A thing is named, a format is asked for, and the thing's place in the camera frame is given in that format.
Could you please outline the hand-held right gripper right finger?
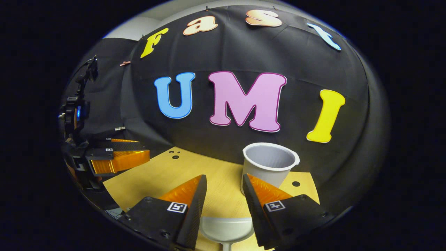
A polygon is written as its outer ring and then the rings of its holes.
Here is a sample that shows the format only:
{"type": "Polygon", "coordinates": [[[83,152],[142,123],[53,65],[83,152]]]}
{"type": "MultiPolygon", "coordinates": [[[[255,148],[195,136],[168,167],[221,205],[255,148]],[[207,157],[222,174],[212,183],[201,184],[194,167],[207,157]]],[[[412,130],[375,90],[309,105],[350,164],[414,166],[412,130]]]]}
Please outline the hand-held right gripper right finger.
{"type": "Polygon", "coordinates": [[[243,191],[257,244],[266,250],[290,249],[330,224],[330,213],[308,195],[292,196],[250,174],[243,191]]]}

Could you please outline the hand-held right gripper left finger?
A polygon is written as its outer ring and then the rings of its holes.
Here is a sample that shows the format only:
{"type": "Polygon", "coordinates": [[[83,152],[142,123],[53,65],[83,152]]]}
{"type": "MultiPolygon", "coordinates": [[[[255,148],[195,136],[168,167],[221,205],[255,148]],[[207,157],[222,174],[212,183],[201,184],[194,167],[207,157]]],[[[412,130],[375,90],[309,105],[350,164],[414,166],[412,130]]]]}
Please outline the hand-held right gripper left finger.
{"type": "Polygon", "coordinates": [[[198,175],[159,198],[143,198],[120,223],[157,251],[193,251],[206,193],[207,177],[198,175]]]}

